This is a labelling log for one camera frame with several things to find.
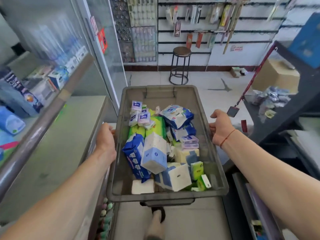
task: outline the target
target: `glass door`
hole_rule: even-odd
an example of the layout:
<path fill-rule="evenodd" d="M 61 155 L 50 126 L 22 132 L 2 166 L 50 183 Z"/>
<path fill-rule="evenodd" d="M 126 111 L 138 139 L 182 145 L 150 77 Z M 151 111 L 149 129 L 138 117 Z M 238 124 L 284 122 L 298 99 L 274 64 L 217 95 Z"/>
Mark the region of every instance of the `glass door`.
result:
<path fill-rule="evenodd" d="M 109 0 L 77 0 L 107 88 L 118 113 L 122 90 L 127 86 Z"/>

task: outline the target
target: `stool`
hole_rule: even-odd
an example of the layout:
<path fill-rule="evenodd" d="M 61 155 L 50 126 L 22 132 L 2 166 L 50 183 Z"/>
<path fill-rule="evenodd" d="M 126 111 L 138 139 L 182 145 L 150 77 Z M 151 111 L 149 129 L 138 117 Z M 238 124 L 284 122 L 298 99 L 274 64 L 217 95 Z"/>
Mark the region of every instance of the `stool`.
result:
<path fill-rule="evenodd" d="M 177 64 L 175 67 L 173 67 L 173 64 L 174 64 L 174 56 L 177 57 Z M 172 76 L 175 76 L 175 77 L 181 77 L 181 85 L 186 85 L 189 81 L 188 79 L 188 75 L 189 75 L 189 65 L 190 65 L 190 56 L 191 56 L 191 50 L 187 47 L 184 47 L 184 46 L 179 46 L 179 47 L 176 47 L 173 49 L 173 55 L 172 55 L 172 62 L 171 62 L 171 70 L 170 70 L 170 76 L 169 76 L 169 82 L 173 85 L 180 85 L 180 84 L 176 84 L 176 83 L 173 83 L 171 81 L 171 77 Z M 182 73 L 177 73 L 177 70 L 178 70 L 178 60 L 179 60 L 179 57 L 182 57 L 184 58 L 184 61 L 183 61 L 183 67 L 182 67 Z M 188 61 L 188 67 L 186 69 L 186 75 L 184 74 L 185 70 L 185 65 L 186 65 L 186 58 L 189 57 L 189 61 Z"/>

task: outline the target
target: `plastic bin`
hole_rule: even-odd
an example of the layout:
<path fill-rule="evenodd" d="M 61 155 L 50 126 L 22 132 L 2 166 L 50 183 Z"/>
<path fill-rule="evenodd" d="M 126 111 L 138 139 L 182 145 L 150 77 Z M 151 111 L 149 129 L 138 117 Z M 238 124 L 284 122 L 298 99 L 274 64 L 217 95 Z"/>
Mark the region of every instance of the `plastic bin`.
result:
<path fill-rule="evenodd" d="M 132 181 L 135 179 L 122 152 L 129 134 L 130 109 L 132 101 L 142 101 L 148 108 L 160 106 L 164 109 L 170 104 L 178 104 L 194 113 L 192 123 L 199 139 L 200 161 L 204 163 L 204 173 L 208 176 L 212 189 L 202 192 L 163 190 L 155 187 L 155 193 L 131 194 Z M 223 196 L 228 193 L 229 186 L 218 158 L 208 120 L 202 107 L 198 90 L 195 86 L 141 86 L 127 87 L 122 92 L 119 116 L 116 126 L 117 158 L 110 166 L 107 184 L 107 197 L 112 202 L 140 201 L 152 205 L 187 205 L 196 198 Z"/>

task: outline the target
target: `person's left hand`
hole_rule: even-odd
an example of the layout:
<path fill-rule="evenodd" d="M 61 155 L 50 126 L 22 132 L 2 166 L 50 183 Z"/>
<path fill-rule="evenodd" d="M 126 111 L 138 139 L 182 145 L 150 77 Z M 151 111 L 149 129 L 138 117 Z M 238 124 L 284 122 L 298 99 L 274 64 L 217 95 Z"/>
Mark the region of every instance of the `person's left hand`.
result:
<path fill-rule="evenodd" d="M 112 157 L 112 161 L 116 158 L 115 140 L 114 140 L 115 130 L 112 129 L 111 125 L 108 123 L 103 123 L 98 135 L 96 142 L 96 149 L 103 152 L 108 152 L 108 156 Z"/>

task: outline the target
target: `brown baseboard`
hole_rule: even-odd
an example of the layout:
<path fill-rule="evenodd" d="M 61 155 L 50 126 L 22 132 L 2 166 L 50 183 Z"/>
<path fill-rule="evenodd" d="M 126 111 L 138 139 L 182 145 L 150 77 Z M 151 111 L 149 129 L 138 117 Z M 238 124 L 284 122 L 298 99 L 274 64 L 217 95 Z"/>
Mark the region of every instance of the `brown baseboard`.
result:
<path fill-rule="evenodd" d="M 258 66 L 255 65 L 190 65 L 189 72 L 229 72 L 232 67 L 245 68 L 253 72 Z M 182 71 L 183 66 L 178 66 L 177 71 Z M 124 70 L 128 72 L 166 72 L 171 71 L 170 65 L 125 65 Z"/>

